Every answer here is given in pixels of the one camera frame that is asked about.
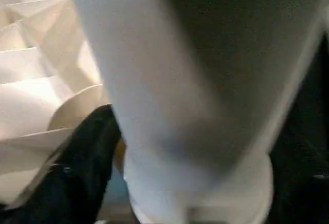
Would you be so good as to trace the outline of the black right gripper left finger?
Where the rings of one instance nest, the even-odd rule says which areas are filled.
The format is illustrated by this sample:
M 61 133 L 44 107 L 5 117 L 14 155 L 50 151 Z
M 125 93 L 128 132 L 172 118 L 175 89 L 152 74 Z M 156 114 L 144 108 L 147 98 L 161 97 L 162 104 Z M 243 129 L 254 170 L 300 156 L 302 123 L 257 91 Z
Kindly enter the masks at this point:
M 47 158 L 1 223 L 95 223 L 121 131 L 110 104 L 96 108 Z

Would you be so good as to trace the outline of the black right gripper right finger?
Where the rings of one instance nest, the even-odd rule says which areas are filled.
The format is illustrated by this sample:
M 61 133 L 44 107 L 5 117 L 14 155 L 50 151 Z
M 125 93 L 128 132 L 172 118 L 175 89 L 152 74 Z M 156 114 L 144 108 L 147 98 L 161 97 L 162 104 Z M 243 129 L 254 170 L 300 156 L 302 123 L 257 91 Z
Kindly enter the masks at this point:
M 328 162 L 303 143 L 278 142 L 270 153 L 274 194 L 269 223 L 328 223 Z

